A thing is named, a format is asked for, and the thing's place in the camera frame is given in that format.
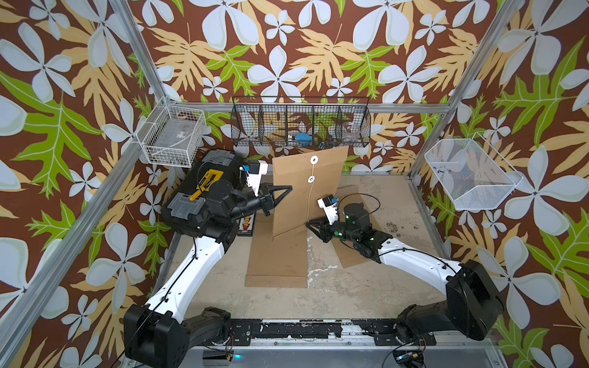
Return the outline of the brown kraft file bag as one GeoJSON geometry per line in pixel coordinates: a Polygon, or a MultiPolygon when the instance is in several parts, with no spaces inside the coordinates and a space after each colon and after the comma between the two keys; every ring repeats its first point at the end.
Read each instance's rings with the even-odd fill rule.
{"type": "Polygon", "coordinates": [[[247,288],[307,288],[307,230],[273,236],[273,217],[256,216],[245,276],[247,288]]]}
{"type": "MultiPolygon", "coordinates": [[[[375,211],[377,209],[378,201],[371,197],[365,196],[365,194],[368,194],[368,192],[361,190],[358,185],[347,185],[337,189],[337,192],[334,196],[340,203],[338,210],[340,221],[345,220],[345,206],[349,203],[362,202],[364,204],[364,208],[368,212],[375,211]]],[[[353,248],[351,241],[342,243],[340,240],[333,239],[331,243],[334,246],[337,257],[339,257],[342,268],[350,268],[369,262],[369,259],[363,257],[353,248]]]]}
{"type": "Polygon", "coordinates": [[[273,236],[302,227],[308,220],[325,214],[318,200],[336,193],[347,158],[348,148],[336,147],[272,160],[273,183],[293,187],[275,209],[273,236]]]}

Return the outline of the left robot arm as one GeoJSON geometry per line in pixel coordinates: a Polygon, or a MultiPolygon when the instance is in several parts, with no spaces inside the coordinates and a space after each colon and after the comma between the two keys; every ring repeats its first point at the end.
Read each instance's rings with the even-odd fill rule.
{"type": "Polygon", "coordinates": [[[178,367],[191,348],[228,342],[229,312],[205,308],[186,318],[188,306],[233,243],[239,219],[259,210],[268,216],[291,191],[263,183],[258,194],[244,193],[225,179],[215,182],[203,199],[203,221],[188,255],[145,305],[133,305],[124,315],[124,356],[151,367],[178,367]]]}

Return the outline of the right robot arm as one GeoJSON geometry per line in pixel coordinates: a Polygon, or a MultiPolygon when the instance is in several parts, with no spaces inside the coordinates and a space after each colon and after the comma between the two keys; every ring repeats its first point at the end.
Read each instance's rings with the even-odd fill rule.
{"type": "Polygon", "coordinates": [[[411,305],[395,321],[400,341],[409,343],[425,334],[458,331],[471,340],[485,340],[505,307],[489,273],[480,263],[441,259],[406,245],[372,226],[361,203],[350,203],[342,214],[337,203],[319,202],[325,216],[306,226],[324,243],[339,239],[378,264],[400,269],[428,283],[445,296],[442,302],[411,305]]]}

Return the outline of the black charging board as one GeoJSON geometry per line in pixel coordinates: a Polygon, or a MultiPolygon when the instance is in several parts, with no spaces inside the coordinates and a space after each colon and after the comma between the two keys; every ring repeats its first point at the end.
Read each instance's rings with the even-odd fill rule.
{"type": "Polygon", "coordinates": [[[256,214],[239,219],[239,228],[237,236],[240,237],[253,237],[254,225],[255,225],[256,214]]]}

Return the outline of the black yellow toolbox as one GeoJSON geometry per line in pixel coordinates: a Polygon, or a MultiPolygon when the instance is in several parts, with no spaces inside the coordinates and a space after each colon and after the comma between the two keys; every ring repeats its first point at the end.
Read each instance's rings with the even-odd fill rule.
{"type": "Polygon", "coordinates": [[[231,151],[208,152],[162,205],[164,224],[185,236],[223,242],[236,225],[231,212],[246,200],[244,165],[231,151]]]}

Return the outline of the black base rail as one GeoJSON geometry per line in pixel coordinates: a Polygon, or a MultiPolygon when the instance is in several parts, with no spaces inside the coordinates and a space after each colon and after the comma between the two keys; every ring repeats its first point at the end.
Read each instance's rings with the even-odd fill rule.
{"type": "Polygon", "coordinates": [[[435,344],[433,333],[417,335],[394,319],[230,319],[219,332],[203,344],[229,344],[247,347],[253,340],[342,340],[367,337],[377,346],[399,346],[402,343],[435,344]]]}

